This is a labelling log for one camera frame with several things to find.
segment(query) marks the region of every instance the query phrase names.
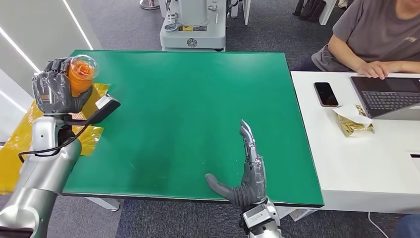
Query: gray robotic hand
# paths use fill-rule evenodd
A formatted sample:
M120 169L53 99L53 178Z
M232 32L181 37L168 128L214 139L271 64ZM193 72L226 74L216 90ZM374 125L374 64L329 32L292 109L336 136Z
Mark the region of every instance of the gray robotic hand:
M92 94L92 87L78 97L71 96L68 71L72 57L49 61L32 78L37 107L45 114L79 113Z
M245 163L241 185L228 187L212 174L206 174L209 187L220 196L229 200L232 204L246 209L252 204L260 204L266 201L265 193L265 168L262 157L258 154L255 140L248 124L241 120L239 133L244 138Z

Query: floor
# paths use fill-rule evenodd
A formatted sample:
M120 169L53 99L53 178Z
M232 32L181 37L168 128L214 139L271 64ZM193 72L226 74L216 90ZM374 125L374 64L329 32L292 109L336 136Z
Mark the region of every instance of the floor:
M83 0L86 14L104 49L160 50L159 10L146 11L138 0ZM319 50L342 14L336 8L326 26L292 16L296 0L253 0L249 25L239 17L228 19L228 51L284 52L290 67ZM8 196L0 196L0 208ZM229 204L123 201L110 212L85 198L60 196L54 206L48 238L243 238L240 211ZM391 236L399 214L372 214ZM297 238L381 238L367 213L318 211L298 222L289 217L282 226Z

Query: green table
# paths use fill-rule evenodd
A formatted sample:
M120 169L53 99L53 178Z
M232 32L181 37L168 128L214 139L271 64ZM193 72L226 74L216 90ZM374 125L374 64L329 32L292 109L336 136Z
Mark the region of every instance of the green table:
M319 207L322 195L282 53L75 51L121 106L92 156L77 161L66 195L221 200L205 179L237 186L251 127L277 205Z

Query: yellow plastic bag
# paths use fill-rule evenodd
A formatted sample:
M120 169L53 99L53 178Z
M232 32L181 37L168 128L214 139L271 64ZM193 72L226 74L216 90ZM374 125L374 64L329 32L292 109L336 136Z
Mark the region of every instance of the yellow plastic bag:
M106 94L109 85L94 83L94 90L91 97L78 114L72 114L74 119L89 118L95 111L95 102ZM19 169L22 163L17 156L22 151L28 151L32 142L32 123L43 113L37 108L35 102L32 102L28 112L23 116L16 130L0 149L0 194L12 192L19 178ZM73 132L77 134L83 127L73 126ZM90 125L80 136L82 143L82 155L93 153L96 143L101 137L103 128Z

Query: smartphone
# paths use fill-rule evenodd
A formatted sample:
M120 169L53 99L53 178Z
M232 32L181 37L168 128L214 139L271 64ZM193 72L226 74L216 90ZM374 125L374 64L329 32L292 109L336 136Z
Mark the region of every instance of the smartphone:
M331 86L327 82L314 83L319 102L323 107L337 107L338 101L335 98Z

